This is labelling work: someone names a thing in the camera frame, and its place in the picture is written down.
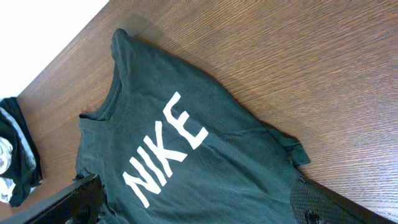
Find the brown wooden floor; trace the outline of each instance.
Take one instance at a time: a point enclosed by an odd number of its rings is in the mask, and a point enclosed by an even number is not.
[[[398,221],[397,4],[354,2],[108,4],[18,99],[44,183],[21,208],[2,205],[1,219],[72,183],[78,115],[103,102],[111,36],[122,27],[204,69],[259,119],[298,137],[309,177]]]

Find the black fabric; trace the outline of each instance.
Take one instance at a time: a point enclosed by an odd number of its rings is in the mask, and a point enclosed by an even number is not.
[[[24,133],[36,161],[36,167],[31,169],[31,165],[23,155],[22,144],[16,130],[12,127],[12,124],[0,114],[0,136],[7,139],[13,146],[11,166],[5,173],[1,174],[0,177],[12,179],[16,184],[9,203],[12,207],[18,207],[29,196],[30,189],[40,185],[40,180],[42,179],[40,158],[16,98],[2,100],[0,102],[0,108],[6,110],[7,113],[16,120]]]
[[[203,71],[121,29],[111,51],[111,89],[98,111],[80,115],[76,161],[78,179],[98,174],[104,184],[100,223],[296,223],[295,166],[310,162],[296,139],[262,124]],[[186,157],[158,157],[148,139]],[[174,158],[170,176],[165,155]]]

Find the wooden surface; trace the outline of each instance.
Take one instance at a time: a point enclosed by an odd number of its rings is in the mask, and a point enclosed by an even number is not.
[[[2,205],[1,218],[72,183],[78,115],[103,102],[111,36],[122,27],[204,69],[257,118],[298,137],[312,160],[301,167],[310,178],[398,221],[396,7],[109,3],[20,95],[44,183],[21,208]]]

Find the neckline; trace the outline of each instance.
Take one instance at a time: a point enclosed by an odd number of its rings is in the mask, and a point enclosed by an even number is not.
[[[123,94],[122,82],[117,71],[114,71],[109,93],[104,103],[96,111],[79,115],[79,127],[81,129],[108,130],[119,123],[126,107],[126,94]]]

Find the white wall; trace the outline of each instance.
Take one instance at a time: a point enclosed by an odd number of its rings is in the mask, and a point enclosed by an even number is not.
[[[20,94],[107,2],[0,1],[0,98]]]

